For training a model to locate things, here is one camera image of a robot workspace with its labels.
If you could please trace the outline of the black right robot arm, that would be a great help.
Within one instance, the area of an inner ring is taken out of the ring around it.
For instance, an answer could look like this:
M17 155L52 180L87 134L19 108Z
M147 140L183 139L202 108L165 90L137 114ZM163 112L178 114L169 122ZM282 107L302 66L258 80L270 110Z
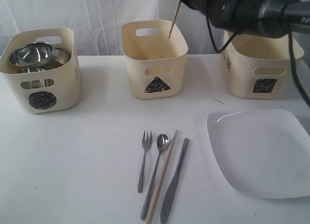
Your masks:
M281 38L310 32L310 3L300 0L180 0L212 26L233 33Z

